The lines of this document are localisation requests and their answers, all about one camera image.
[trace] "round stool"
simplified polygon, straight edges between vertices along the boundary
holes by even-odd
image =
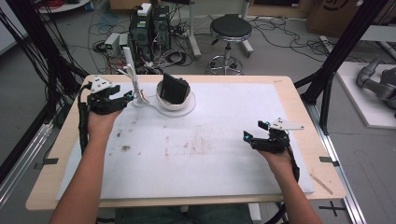
[[[231,43],[247,40],[251,35],[251,30],[251,25],[247,21],[234,15],[226,15],[213,20],[210,23],[210,33],[217,40],[227,41],[227,46],[224,55],[216,56],[209,62],[206,72],[227,75],[227,71],[230,71],[236,75],[243,75],[242,63],[230,56]]]

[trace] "black pole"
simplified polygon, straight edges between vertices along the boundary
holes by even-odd
[[[328,134],[327,118],[332,92],[332,79],[387,2],[388,0],[365,0],[320,69],[313,75],[294,83],[296,88],[311,83],[307,91],[302,94],[303,101],[311,105],[316,103],[323,92],[319,125],[325,134]]]

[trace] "white bracket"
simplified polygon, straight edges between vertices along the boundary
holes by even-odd
[[[269,127],[277,130],[302,130],[304,128],[304,126],[299,123],[289,122],[282,118],[274,120]]]
[[[91,93],[97,93],[99,91],[105,90],[109,87],[111,87],[111,82],[99,77],[99,76],[95,76],[95,78],[93,79],[93,83],[92,83],[92,87],[91,87]]]

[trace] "person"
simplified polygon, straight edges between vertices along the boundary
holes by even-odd
[[[88,121],[88,134],[90,138],[88,145],[72,180],[52,213],[49,223],[95,223],[102,190],[106,144],[114,121],[120,113],[118,111],[108,115],[97,115],[90,112]],[[272,154],[263,151],[259,152],[267,159],[271,171],[274,173],[276,181],[280,186],[290,223],[321,223],[317,213],[294,179],[288,153]],[[175,207],[167,207],[166,209],[167,212],[175,212],[177,210]],[[248,214],[248,207],[245,204],[191,206],[189,212],[190,210],[192,215],[197,215],[193,218],[193,222],[184,220],[176,222],[171,220],[164,223],[206,223],[206,221],[211,220],[214,216],[228,217],[233,219],[233,223],[251,223],[251,220],[247,221],[250,217],[246,216]],[[139,214],[142,216],[158,214],[155,208],[149,210],[149,212],[144,208],[137,208],[133,211],[138,217]]]

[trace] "stool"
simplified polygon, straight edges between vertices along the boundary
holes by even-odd
[[[224,40],[227,41],[227,47],[223,56],[216,56],[209,62],[206,72],[217,74],[218,71],[223,71],[224,75],[227,75],[227,71],[230,70],[237,75],[243,75],[242,63],[230,56],[231,43],[247,40],[251,35],[251,30],[251,25],[236,15],[225,15],[213,20],[210,23],[210,33],[217,39],[213,45],[219,40]]]

